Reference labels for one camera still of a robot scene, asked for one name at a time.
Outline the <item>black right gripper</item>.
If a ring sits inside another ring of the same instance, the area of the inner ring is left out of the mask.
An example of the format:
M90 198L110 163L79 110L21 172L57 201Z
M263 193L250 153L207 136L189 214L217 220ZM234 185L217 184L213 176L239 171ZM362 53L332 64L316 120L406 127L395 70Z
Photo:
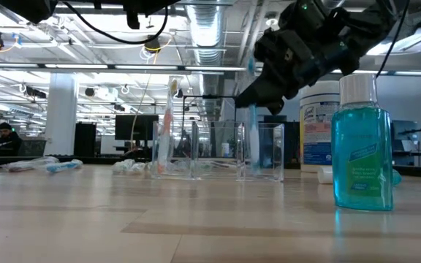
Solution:
M268 31L255 43L254 57L263 63L261 75L237 96L236 107L255 105L277 114L285 96L293 98L334 70L349 74L345 40L325 31L306 37L293 30Z

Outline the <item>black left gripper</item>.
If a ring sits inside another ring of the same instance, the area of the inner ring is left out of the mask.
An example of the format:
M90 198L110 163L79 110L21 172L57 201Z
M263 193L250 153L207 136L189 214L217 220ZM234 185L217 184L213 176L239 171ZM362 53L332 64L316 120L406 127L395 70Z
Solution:
M100 9L103 4L115 4L123 7L126 12L126 22L131 29L138 29L140 22L139 14L149 16L161 9L167 9L168 6L180 0L93 0L94 8Z

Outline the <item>blue toothbrush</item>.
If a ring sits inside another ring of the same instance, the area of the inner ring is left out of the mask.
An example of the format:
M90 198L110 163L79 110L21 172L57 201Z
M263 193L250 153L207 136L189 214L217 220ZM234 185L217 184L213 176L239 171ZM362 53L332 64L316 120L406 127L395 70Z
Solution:
M78 169L82 166L83 162L81 160L73 159L71 161L61 163L46 164L45 171L49 173L57 173L68 169Z
M255 60L248 55L247 72L251 82L255 80ZM249 147L251 154L251 170L254 175L259 174L259 130L257 121L257 107L255 103L249 105Z

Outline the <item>orange toothbrush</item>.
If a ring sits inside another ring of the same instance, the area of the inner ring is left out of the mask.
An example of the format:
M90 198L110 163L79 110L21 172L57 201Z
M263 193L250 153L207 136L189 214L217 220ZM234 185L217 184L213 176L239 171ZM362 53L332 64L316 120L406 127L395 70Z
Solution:
M173 99L178 92L179 85L181 83L181 76L169 77L168 91L167 91L167 103L164 111L162 130L160 132L160 142L158 149L158 161L157 170L161 175L166 171L167 163L170 157L170 146L171 146L171 129L173 122Z

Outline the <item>toothbrushes compartment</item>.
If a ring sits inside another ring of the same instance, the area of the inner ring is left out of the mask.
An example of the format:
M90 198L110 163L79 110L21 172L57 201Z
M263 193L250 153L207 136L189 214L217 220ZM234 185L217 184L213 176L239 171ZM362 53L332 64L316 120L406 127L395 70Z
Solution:
M2 164L0 165L0 168L4 169L7 172L22 172L36 169L38 167L43 167L47 164L56 163L59 163L59 160L56 157L46 156L28 161L16 161L8 164Z

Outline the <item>white yellow Lysol wipes canister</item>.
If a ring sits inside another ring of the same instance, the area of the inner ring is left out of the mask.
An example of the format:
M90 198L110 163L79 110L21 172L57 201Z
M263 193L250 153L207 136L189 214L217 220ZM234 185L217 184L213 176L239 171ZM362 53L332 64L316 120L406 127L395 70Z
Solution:
M332 165L331 120L340 105L338 81L319 81L300 90L300 168L317 172Z

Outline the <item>clear acrylic organizer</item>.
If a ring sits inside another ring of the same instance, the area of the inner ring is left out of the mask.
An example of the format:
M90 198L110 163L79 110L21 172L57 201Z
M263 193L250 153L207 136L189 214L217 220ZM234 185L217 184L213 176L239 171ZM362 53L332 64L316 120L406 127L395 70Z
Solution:
M153 123L151 175L179 180L284 180L284 125L258 123L259 174L251 170L249 123L234 121L173 121L166 171L157 170L162 123ZM230 156L221 144L230 144Z

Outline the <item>black monitor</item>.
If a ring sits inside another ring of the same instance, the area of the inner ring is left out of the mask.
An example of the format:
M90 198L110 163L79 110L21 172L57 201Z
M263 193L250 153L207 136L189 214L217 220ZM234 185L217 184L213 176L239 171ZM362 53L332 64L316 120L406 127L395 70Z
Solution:
M153 122L158 115L117 115L115 117L116 140L152 140Z

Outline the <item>large teal mouthwash bottle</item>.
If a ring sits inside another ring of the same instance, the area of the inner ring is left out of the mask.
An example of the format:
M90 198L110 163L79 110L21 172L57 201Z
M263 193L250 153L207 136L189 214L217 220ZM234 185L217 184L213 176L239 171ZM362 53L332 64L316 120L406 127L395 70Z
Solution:
M390 114L379 106L375 74L342 77L331 120L335 205L393 209Z

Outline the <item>white square pillar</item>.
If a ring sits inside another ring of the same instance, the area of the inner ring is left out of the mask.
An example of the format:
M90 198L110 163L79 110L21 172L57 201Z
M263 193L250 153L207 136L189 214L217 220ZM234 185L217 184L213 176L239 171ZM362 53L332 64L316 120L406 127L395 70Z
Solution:
M46 156L71 156L74 153L78 90L74 74L50 74L45 127Z

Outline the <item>grey monitor screen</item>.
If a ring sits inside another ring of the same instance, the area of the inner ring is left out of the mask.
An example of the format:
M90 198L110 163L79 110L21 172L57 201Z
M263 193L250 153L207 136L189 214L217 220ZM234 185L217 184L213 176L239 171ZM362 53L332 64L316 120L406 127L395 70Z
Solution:
M415 121L392 121L392 158L394 165L415 165L415 157L410 153L418 151L419 137L417 133L411 133L411 131L417 129L418 126Z

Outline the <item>person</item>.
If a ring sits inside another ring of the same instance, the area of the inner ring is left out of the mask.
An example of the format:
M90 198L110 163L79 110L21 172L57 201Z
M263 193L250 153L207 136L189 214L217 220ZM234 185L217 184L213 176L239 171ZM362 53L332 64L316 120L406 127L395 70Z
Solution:
M17 156L22 142L10 124L0 124L0 156Z

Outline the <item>silver ventilation duct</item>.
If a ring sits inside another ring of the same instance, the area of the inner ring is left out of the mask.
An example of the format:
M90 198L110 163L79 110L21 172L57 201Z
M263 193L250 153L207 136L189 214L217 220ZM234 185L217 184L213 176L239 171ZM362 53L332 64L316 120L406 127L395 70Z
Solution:
M220 66L224 25L224 8L213 4L200 4L202 0L189 0L186 12L196 63L202 66Z

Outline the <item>overhead frame light bar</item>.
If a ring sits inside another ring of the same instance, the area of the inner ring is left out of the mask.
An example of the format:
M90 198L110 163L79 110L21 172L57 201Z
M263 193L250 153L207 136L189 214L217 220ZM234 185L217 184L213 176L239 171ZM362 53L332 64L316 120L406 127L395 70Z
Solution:
M246 68L239 66L184 66L158 64L33 64L0 62L1 70L19 71L72 71L72 72L244 72ZM421 77L421 71L383 71L381 75Z

